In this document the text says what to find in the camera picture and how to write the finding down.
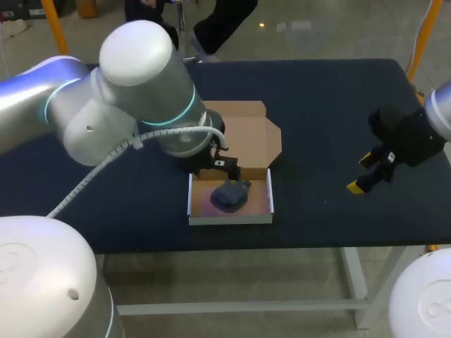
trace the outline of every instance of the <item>cardboard box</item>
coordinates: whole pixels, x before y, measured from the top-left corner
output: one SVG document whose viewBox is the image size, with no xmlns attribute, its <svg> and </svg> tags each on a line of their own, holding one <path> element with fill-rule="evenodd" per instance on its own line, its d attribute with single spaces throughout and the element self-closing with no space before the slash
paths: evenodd
<svg viewBox="0 0 451 338">
<path fill-rule="evenodd" d="M 29 18 L 25 0 L 0 1 L 0 13 L 4 20 L 27 20 Z"/>
<path fill-rule="evenodd" d="M 187 214 L 190 225 L 272 223 L 274 205 L 271 171 L 268 167 L 282 152 L 280 129 L 266 118 L 261 101 L 205 101 L 221 114 L 225 123 L 228 151 L 223 156 L 238 158 L 241 179 L 250 180 L 247 203 L 235 213 L 217 209 L 211 202 L 213 190 L 227 175 L 219 170 L 202 170 L 190 175 Z"/>
</svg>

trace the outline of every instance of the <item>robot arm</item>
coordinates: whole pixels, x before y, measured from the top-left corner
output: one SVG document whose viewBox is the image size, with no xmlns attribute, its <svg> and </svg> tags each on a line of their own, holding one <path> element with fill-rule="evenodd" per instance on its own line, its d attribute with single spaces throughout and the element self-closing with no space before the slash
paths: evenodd
<svg viewBox="0 0 451 338">
<path fill-rule="evenodd" d="M 381 144 L 372 148 L 360 164 L 376 169 L 347 186 L 354 194 L 368 193 L 383 180 L 391 182 L 397 165 L 415 167 L 451 141 L 451 81 L 435 89 L 424 107 L 410 114 L 381 107 L 370 115 L 369 124 Z"/>
<path fill-rule="evenodd" d="M 74 58 L 58 57 L 0 84 L 0 154 L 54 130 L 73 159 L 99 165 L 136 136 L 139 121 L 153 130 L 224 132 L 221 116 L 206 110 L 166 31 L 148 21 L 113 31 L 91 72 Z M 210 132 L 158 141 L 189 171 L 217 168 L 239 176 L 237 159 L 218 156 L 221 145 Z"/>
</svg>

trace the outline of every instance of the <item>dark blue tabletop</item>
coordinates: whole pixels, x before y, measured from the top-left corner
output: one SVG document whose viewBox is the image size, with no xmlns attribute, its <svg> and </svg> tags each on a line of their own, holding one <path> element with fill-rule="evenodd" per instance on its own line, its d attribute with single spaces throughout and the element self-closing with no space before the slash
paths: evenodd
<svg viewBox="0 0 451 338">
<path fill-rule="evenodd" d="M 262 100 L 282 130 L 272 225 L 190 227 L 187 175 L 153 141 L 107 167 L 58 217 L 97 253 L 384 246 L 451 242 L 451 170 L 444 154 L 401 165 L 368 196 L 346 184 L 375 144 L 367 118 L 418 107 L 395 61 L 276 61 L 189 65 L 205 100 Z M 0 158 L 0 215 L 46 215 L 89 168 L 52 135 Z"/>
</svg>

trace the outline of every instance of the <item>concrete floor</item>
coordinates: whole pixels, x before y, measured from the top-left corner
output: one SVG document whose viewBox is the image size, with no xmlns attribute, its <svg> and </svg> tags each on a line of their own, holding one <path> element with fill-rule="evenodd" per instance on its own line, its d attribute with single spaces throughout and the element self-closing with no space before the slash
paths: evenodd
<svg viewBox="0 0 451 338">
<path fill-rule="evenodd" d="M 187 4 L 188 30 L 214 0 Z M 428 0 L 260 0 L 255 12 L 218 52 L 223 61 L 299 58 L 394 58 L 405 66 Z M 104 0 L 99 19 L 61 20 L 72 55 L 97 61 L 103 39 L 123 22 L 122 3 Z M 175 7 L 164 16 L 176 24 Z M 451 78 L 451 4 L 445 2 L 415 84 L 425 93 Z M 12 74 L 58 53 L 45 20 L 6 40 Z M 4 77 L 0 67 L 0 77 Z M 363 248 L 374 279 L 389 248 Z M 117 303 L 338 298 L 349 296 L 337 249 L 141 253 L 106 257 Z M 347 311 L 226 313 L 124 318 L 127 338 L 141 337 L 391 337 L 387 315 L 365 332 Z"/>
</svg>

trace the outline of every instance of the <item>black pants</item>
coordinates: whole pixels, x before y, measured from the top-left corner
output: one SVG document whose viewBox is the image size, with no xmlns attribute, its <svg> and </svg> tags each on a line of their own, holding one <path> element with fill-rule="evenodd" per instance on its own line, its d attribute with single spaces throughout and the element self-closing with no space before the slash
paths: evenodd
<svg viewBox="0 0 451 338">
<path fill-rule="evenodd" d="M 156 8 L 141 4 L 140 0 L 125 0 L 125 20 L 149 20 L 160 24 L 178 48 L 177 30 L 163 21 L 165 0 L 158 0 Z M 203 50 L 214 54 L 257 7 L 258 0 L 216 0 L 213 13 L 194 26 L 194 33 Z"/>
</svg>

